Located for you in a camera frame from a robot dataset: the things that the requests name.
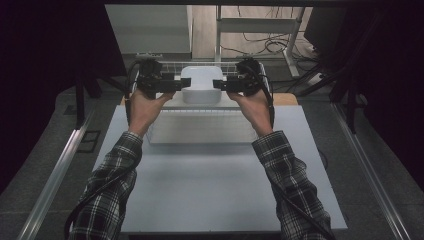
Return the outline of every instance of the black and white plaid shirt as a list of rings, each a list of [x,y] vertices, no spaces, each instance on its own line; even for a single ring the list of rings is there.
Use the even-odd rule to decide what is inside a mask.
[[[142,139],[124,132],[104,162],[88,180],[90,195],[122,169],[141,159]],[[281,197],[289,196],[305,213],[331,232],[330,216],[316,196],[316,187],[306,177],[306,164],[294,156],[282,131],[263,136],[253,142],[253,148],[265,168],[277,201],[277,217],[281,222],[282,239],[325,239]],[[126,203],[134,188],[137,174],[131,172],[92,200],[79,214],[69,239],[117,239],[125,217]]]

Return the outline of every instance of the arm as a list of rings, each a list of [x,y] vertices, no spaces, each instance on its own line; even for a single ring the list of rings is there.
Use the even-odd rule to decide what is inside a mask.
[[[129,166],[138,165],[142,155],[143,136],[165,102],[172,99],[173,94],[166,93],[156,100],[150,100],[141,91],[134,92],[131,97],[128,131],[122,134],[103,163],[92,173],[80,201],[120,175]],[[134,169],[90,201],[78,214],[69,239],[117,239],[125,218],[126,203],[136,178]]]
[[[277,202],[277,217],[281,223],[282,239],[326,239],[283,198],[287,196],[298,208],[331,235],[330,216],[316,196],[317,190],[306,176],[306,164],[297,159],[283,131],[274,132],[264,93],[244,97],[228,93],[250,121],[259,139],[252,143],[263,165]]]

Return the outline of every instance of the plaid shirt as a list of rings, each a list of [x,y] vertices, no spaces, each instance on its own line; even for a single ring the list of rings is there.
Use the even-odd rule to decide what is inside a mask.
[[[112,151],[106,155],[104,162],[89,178],[81,200],[134,161],[140,161],[142,143],[142,139],[136,134],[124,132]],[[263,136],[252,145],[265,168],[277,200],[281,238],[325,239],[281,197],[284,192],[299,208],[331,232],[330,216],[316,196],[316,187],[306,177],[306,164],[294,156],[284,133],[278,131]],[[136,177],[136,172],[132,171],[119,184],[114,184],[91,201],[78,215],[69,239],[117,239]]]

